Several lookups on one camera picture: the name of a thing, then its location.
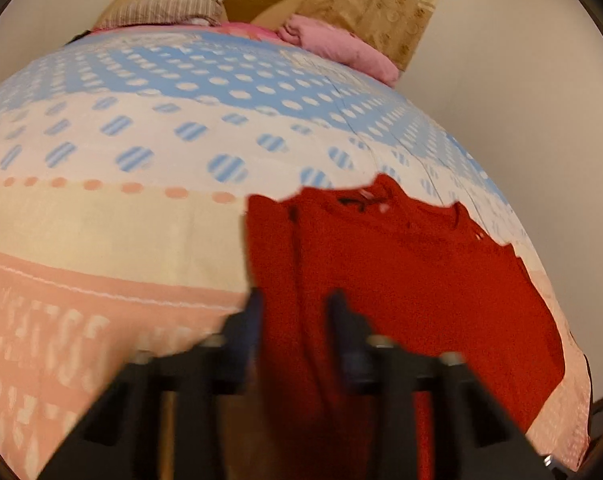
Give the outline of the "red knit sweater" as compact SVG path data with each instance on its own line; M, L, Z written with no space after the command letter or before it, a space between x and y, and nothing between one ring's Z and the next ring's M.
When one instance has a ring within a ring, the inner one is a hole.
M381 174L366 188L253 195L247 252L262 291L257 354L265 417L286 479L360 479L371 403L338 369L327 298L407 351L458 351L527 430L565 372L559 330L523 260L459 203L409 197Z

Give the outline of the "polka dot bed sheet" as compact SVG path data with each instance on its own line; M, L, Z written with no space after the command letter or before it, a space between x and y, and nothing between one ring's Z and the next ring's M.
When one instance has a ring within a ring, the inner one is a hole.
M404 96L238 26L130 27L0 84L0 456L33 479L115 370L216 330L248 281L247 195L393 177L460 202L514 246L552 312L566 375L529 430L577 468L591 380L521 221L478 162Z

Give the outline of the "pink folded blanket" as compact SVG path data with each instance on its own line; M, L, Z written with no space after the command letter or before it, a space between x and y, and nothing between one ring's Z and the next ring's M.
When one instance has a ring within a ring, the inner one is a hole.
M278 36L320 58L346 65L394 87L400 73L382 52L362 39L324 22L293 14L279 29Z

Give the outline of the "striped pillow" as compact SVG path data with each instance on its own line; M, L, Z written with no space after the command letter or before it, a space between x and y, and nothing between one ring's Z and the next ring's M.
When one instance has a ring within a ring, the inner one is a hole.
M218 26L226 0L131 0L106 13L95 30L141 25Z

